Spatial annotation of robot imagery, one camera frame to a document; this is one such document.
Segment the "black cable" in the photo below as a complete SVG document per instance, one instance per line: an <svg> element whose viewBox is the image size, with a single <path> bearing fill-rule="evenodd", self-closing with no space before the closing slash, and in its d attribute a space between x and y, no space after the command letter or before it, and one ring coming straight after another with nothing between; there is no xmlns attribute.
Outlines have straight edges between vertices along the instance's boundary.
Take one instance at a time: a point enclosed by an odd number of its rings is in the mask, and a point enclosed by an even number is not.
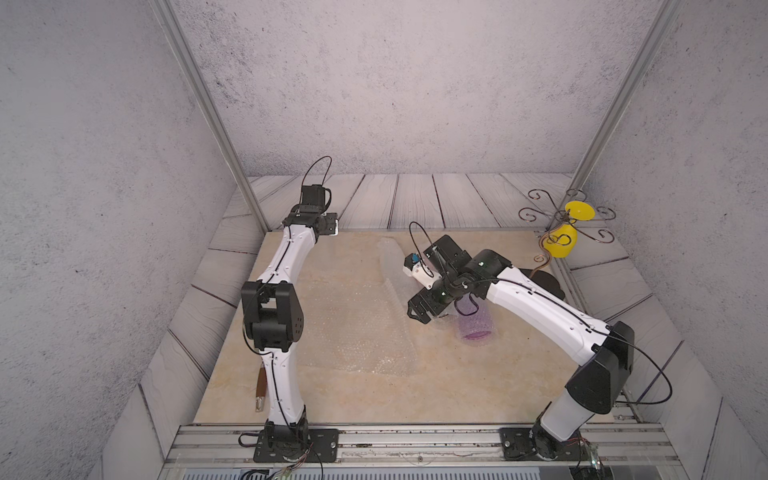
<svg viewBox="0 0 768 480"><path fill-rule="evenodd" d="M237 437L237 443L241 447L245 447L246 449L248 449L250 447L255 447L256 445L259 445L259 442L256 442L256 443L243 443L243 437L244 436L245 437L256 437L257 439L259 438L259 434L256 433L256 432L243 432L243 433L240 434L239 437Z"/></svg>
<svg viewBox="0 0 768 480"><path fill-rule="evenodd" d="M464 312L462 312L461 310L459 310L459 309L458 309L458 301L462 299L461 297L457 298L456 300L453 300L453 308L454 308L454 309L456 310L456 312L458 312L458 314L459 314L459 315L461 315L461 316L472 316L472 315L475 315L477 312L479 312L479 311L480 311L480 306L477 304L477 302L475 302L475 301L472 299L472 294L471 294L471 293L469 293L469 294L467 295L467 297L469 298L469 301L470 301L470 302L472 302L472 305L474 305L474 306L475 306L475 311L474 311L474 312L472 312L472 313L464 313Z"/></svg>
<svg viewBox="0 0 768 480"><path fill-rule="evenodd" d="M323 158L328 158L330 160L328 162L328 168L326 168L326 174L323 175L323 182L320 185L325 185L326 184L326 176L328 175L328 170L331 169L331 165L333 164L333 159L331 158L330 155L323 155L322 157L320 157L317 160L315 160L315 163L311 164L310 167L306 169L306 173L304 174L304 178L301 179L301 187L304 186L304 182L306 181L306 176L310 174L310 171L312 170L312 167L317 165L317 162L321 161ZM301 204L302 197L303 197L302 192L299 192L299 204Z"/></svg>
<svg viewBox="0 0 768 480"><path fill-rule="evenodd" d="M275 399L277 400L277 407L280 409L280 414L283 416L283 421L286 423L286 427L291 430L290 424L288 423L288 418L286 417L286 413L283 411L283 405L280 403L280 394L277 392L277 378L275 377L275 356L272 355L272 384L275 385ZM296 434L296 432L293 432L293 436L296 437L296 440L298 440L302 445L306 445L306 442L304 442L302 439L299 438L299 436ZM326 477L326 474L323 470L323 462L320 461L320 455L317 455L317 452L314 452L312 450L312 445L308 445L306 447L307 455L312 452L317 457L318 463L320 463L320 480L323 480Z"/></svg>
<svg viewBox="0 0 768 480"><path fill-rule="evenodd" d="M416 256L419 258L419 263L422 264L424 273L426 273L429 278L435 278L435 274L426 266L426 263L424 263L424 259L422 258L422 253L419 250L419 246L416 245L416 239L413 238L413 230L411 230L413 225L418 225L419 228L422 229L422 232L424 232L424 235L427 237L427 240L429 240L429 245L432 245L432 239L429 238L429 233L427 233L427 230L424 230L424 227L422 227L422 225L419 222L411 222L408 224L408 233L411 234L411 241L413 242L413 247L416 248Z"/></svg>
<svg viewBox="0 0 768 480"><path fill-rule="evenodd" d="M543 297L543 298L545 298L545 299L549 300L549 301L550 301L550 302L552 302L554 305L557 305L557 306L559 306L560 308L562 308L562 309L563 309L563 310L565 310L566 312L570 313L570 314L571 314L573 317L575 317L575 318L576 318L576 319L577 319L579 322L583 323L583 324L584 324L584 325L587 327L587 330L588 330L588 331L590 331L590 332L595 332L595 333L597 333L597 334L599 334L599 335L602 335L602 336L610 336L608 333L599 332L599 331L597 331L596 329L592 328L592 326L590 326L588 323L586 323L586 322L585 322L585 321L584 321L584 320L583 320L583 319L582 319L582 318L581 318L579 315L576 315L575 313L573 313L572 311L570 311L568 308L566 308L566 307L562 306L560 303L557 303L557 302L555 302L553 299L549 298L549 297L548 297L548 296L546 296L546 295L543 295L543 294L541 294L541 293L540 293L540 292L538 292L538 291L534 291L532 288L530 288L530 287L528 287L528 286L526 286L526 285L523 285L522 283L518 283L518 282L515 282L514 280L507 280L507 279L505 279L505 278L488 278L488 279L480 279L480 280L476 280L476 281L474 281L474 282L472 282L472 283L494 282L495 280L499 280L499 281L502 281L502 282L507 282L507 283L513 283L513 284L515 284L515 285L517 285L517 286L520 286L520 287L522 287L522 288L526 289L526 290L527 290L529 293L535 293L535 294L537 294L537 295L539 295L539 296L541 296L541 297ZM627 405L659 405L659 404L661 404L661 403L665 403L665 402L668 402L668 401L669 401L669 399L671 399L671 398L672 398L672 392L673 392L673 389L672 389L672 382L669 380L669 377L667 377L667 374L666 374L666 373L664 373L664 369L662 369L662 368L661 368L661 367L658 365L658 363L656 363L656 362L654 361L654 359L652 359L652 358L650 357L650 355L648 355L647 353L645 353L645 352L644 352L642 349L639 349L639 348L637 348L637 346L636 346L636 345L634 345L633 343L630 343L630 342L628 342L628 341L626 341L626 340L624 340L624 339L620 339L620 338L618 338L617 336L612 336L611 338L612 338L612 339L614 339L614 340L616 340L616 341L618 341L618 342L621 342L621 343L625 343L625 344L627 344L627 345L631 346L632 348L636 349L638 352L642 353L642 354L645 356L645 358L647 358L647 359L648 359L648 360L649 360L649 361L650 361L650 362L651 362L651 363L654 365L654 367L655 367L655 368L656 368L656 369L659 371L659 373L661 374L661 376L663 376L663 377L664 377L664 380L666 380L666 381L667 381L667 386L669 386L669 389L670 389L670 392L669 392L669 394L667 395L667 398L665 398L665 399L663 399L663 400L659 400L659 401L657 401L657 402L628 402L628 401L626 401L626 400L617 400L616 402L617 402L617 403L624 403L624 404L627 404Z"/></svg>
<svg viewBox="0 0 768 480"><path fill-rule="evenodd" d="M269 474L270 470L268 468L252 468L241 473L239 480L253 480L255 475L264 475L266 477Z"/></svg>

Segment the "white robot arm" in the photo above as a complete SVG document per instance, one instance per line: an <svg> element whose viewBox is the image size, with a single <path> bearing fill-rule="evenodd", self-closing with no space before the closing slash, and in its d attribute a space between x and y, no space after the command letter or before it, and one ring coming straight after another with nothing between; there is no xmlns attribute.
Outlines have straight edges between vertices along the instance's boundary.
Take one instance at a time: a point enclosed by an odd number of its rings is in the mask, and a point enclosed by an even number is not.
<svg viewBox="0 0 768 480"><path fill-rule="evenodd" d="M432 269L417 253L406 257L403 267L424 286L408 303L410 317L428 323L451 302L472 293L520 316L579 365L531 429L533 451L556 458L590 417L610 412L632 370L634 332L629 326L609 326L575 309L552 293L562 293L554 277L538 272L540 285L492 250L471 258L445 235L424 253Z"/></svg>
<svg viewBox="0 0 768 480"><path fill-rule="evenodd" d="M339 233L337 215L326 213L330 204L325 200L327 191L322 185L302 186L301 203L283 221L283 239L270 265L257 281L245 282L241 290L243 336L253 340L252 350L264 362L270 396L270 414L256 445L255 462L281 461L281 457L296 460L309 456L311 445L315 445L313 454L319 458L316 450L322 436L326 437L325 444L333 445L326 450L331 456L323 460L335 458L338 430L310 432L294 355L294 344L304 328L304 313L293 284L318 237Z"/></svg>

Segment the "wire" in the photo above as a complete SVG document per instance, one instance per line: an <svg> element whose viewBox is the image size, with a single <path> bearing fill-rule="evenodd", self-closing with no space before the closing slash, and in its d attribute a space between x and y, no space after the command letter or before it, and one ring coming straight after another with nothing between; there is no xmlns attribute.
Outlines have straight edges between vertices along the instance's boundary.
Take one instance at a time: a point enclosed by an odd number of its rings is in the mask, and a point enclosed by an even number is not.
<svg viewBox="0 0 768 480"><path fill-rule="evenodd" d="M286 414L283 411L283 405L280 403L280 394L277 392L277 378L275 377L275 355L274 355L274 353L272 354L272 384L275 385L275 399L277 400L278 408L280 408L280 414L283 416L283 421L286 423L286 427L289 430L291 430L290 424L288 423L288 418L286 417ZM301 442L303 445L306 445L306 443L302 439L300 439L299 436L295 432L293 432L293 436L295 436L296 440ZM306 449L307 450L307 454L309 454L309 452L313 452L315 454L315 456L317 457L317 462L320 463L320 480L323 480L326 477L325 471L323 470L323 462L320 461L320 455L317 455L317 452L314 452L312 450L313 445L314 445L314 443L307 446L307 449Z"/></svg>
<svg viewBox="0 0 768 480"><path fill-rule="evenodd" d="M461 297L457 298L456 300L453 300L453 308L454 308L454 309L456 310L456 312L458 312L458 314L459 314L459 315L461 315L461 316L472 316L472 315L475 315L477 312L479 312L479 311L480 311L480 306L477 304L477 302L475 302L475 301L472 299L472 293L469 293L469 294L467 295L467 297L469 298L469 301L470 301L470 302L472 302L472 305L474 305L474 306L475 306L475 311L474 311L474 312L471 312L471 313L464 313L464 312L462 312L461 310L459 310L459 309L458 309L458 301L462 299Z"/></svg>
<svg viewBox="0 0 768 480"><path fill-rule="evenodd" d="M600 335L605 335L605 336L608 336L608 334L607 334L607 333L598 332L597 330L593 330L593 331L595 331L596 333L599 333ZM651 363L653 363L653 364L654 364L654 367L655 367L655 368L656 368L656 369L659 371L659 373L661 374L661 376L663 376L663 377L664 377L664 380L667 382L667 386L668 386L668 387L669 387L669 389L670 389L670 392L667 394L667 396L666 396L666 397L665 397L663 400L658 400L657 402L628 402L628 401L626 401L626 400L616 400L615 402L616 402L616 403L624 403L624 404L626 404L626 405L660 405L661 403L665 403L665 402L668 402L668 401L669 401L669 399L671 399L671 398L672 398L672 392L673 392L673 390L672 390L672 382L670 382L670 379L669 379L669 377L667 376L667 374L666 374L666 373L664 373L664 369L662 369L662 368L661 368L661 367L660 367L660 366L659 366L659 365L658 365L658 364L657 364L657 363L654 361L654 359L652 359L652 358L651 358L651 357L650 357L650 356L649 356L647 353L645 353L643 350L641 350L641 349L637 348L637 346L636 346L636 345L633 345L632 343L629 343L628 341L626 341L626 340L623 340L623 339L620 339L620 338L618 338L618 337L616 337L616 336L612 336L611 338L612 338L612 339L614 339L614 340L617 340L618 342L626 343L627 345L629 345L629 346L631 346L632 348L636 349L638 352L642 353L642 354L645 356L645 358L647 358L648 360L650 360L650 362L651 362Z"/></svg>
<svg viewBox="0 0 768 480"><path fill-rule="evenodd" d="M568 308L566 308L565 306L562 306L560 303L557 303L557 302L555 302L553 299L549 298L548 296L546 296L546 295L543 295L543 294L541 294L540 292L534 291L532 288L530 288L530 287L528 287L528 286L526 286L526 285L523 285L522 283L518 283L518 282L515 282L514 280L507 280L507 279L505 279L505 278L487 278L487 279L480 279L480 280L476 280L476 281L474 281L474 282L472 282L472 283L493 282L493 281L495 281L495 280L499 280L499 281L502 281L502 282L507 282L507 283L513 283L513 284L515 284L515 285L517 285L517 286L520 286L520 287L522 287L522 288L526 289L526 290L527 290L529 293L534 293L534 294L537 294L537 295L539 295L540 297L542 297L542 298L545 298L545 299L549 300L549 301L550 301L551 303L553 303L554 305L557 305L557 306L559 306L560 308L562 308L562 309L563 309L563 310L565 310L566 312L570 313L570 314L571 314L573 317L575 317L575 318L576 318L576 319L577 319L579 322L583 323L583 324L584 324L584 325L587 327L588 331L590 331L590 332L595 332L595 333L597 333L598 335L602 335L602 336L610 336L610 334L608 334L608 333L603 333L603 332L600 332L600 331L598 331L598 330L596 330L596 329L592 328L592 326L590 326L588 323L586 323L586 322L585 322L585 321L584 321L584 320L583 320L583 319L582 319L582 318L581 318L579 315L576 315L575 313L573 313L572 311L570 311L570 310L569 310ZM672 398L672 392L673 392L673 389L672 389L672 382L670 381L670 379L669 379L669 377L667 376L667 374L666 374L666 373L664 373L664 369L662 369L662 368L659 366L659 364L658 364L658 363L656 363L656 362L654 361L654 359L652 359L652 358L650 357L650 355L648 355L647 353L645 353L645 352L644 352L642 349L638 348L638 347L637 347L636 345L634 345L633 343L631 343L631 342L628 342L627 340L621 339L621 338L619 338L619 337L617 337L617 336L610 336L610 337L611 337L613 340L616 340L616 341L618 341L618 342L621 342L621 343L625 343L625 344L627 344L627 345L631 346L632 348L636 349L638 352L642 353L642 354L645 356L645 358L647 358L648 360L650 360L650 362L651 362L651 363L654 365L654 367L655 367L655 368L656 368L656 369L659 371L659 373L661 374L661 376L663 376L663 377L664 377L664 380L666 380L666 381L667 381L667 386L669 386L669 390L670 390L669 394L667 395L667 397L666 397L665 399L663 399L663 400L659 400L659 401L657 401L657 402L628 402L628 401L625 401L625 400L616 400L616 402L617 402L617 403L624 403L624 404L626 404L626 405L660 405L661 403L665 403L665 402L668 402L668 401L669 401L669 399L671 399L671 398Z"/></svg>
<svg viewBox="0 0 768 480"><path fill-rule="evenodd" d="M427 231L424 230L424 227L422 227L422 225L419 222L411 222L408 224L408 233L411 234L411 241L413 242L413 247L416 248L416 256L419 258L419 262L422 264L424 273L426 273L429 278L435 278L435 274L427 267L426 263L424 263L421 250L419 250L419 246L416 245L416 240L415 238L413 238L413 230L411 230L413 228L413 225L418 225L419 228L422 229L422 232L424 232L424 235L427 237L427 240L429 240L429 245L432 245L432 239L429 238L429 233L427 233Z"/></svg>
<svg viewBox="0 0 768 480"><path fill-rule="evenodd" d="M270 470L268 468L252 468L251 470L246 470L241 473L239 480L254 480L255 475L267 476L269 474Z"/></svg>
<svg viewBox="0 0 768 480"><path fill-rule="evenodd" d="M331 158L330 155L323 155L322 157L320 157L317 160L315 160L315 163L311 164L310 167L306 169L306 173L304 174L304 178L301 179L301 186L302 187L304 186L304 182L306 181L306 176L310 174L310 171L312 170L312 167L317 165L317 163L319 161L321 161L323 158L329 159L329 162L328 162L328 168L326 168L326 174L323 175L323 182L320 185L325 185L326 184L326 177L328 176L328 170L331 169L331 165L333 164L333 159ZM302 197L303 197L303 194L301 192L299 192L299 203L300 204L301 204Z"/></svg>

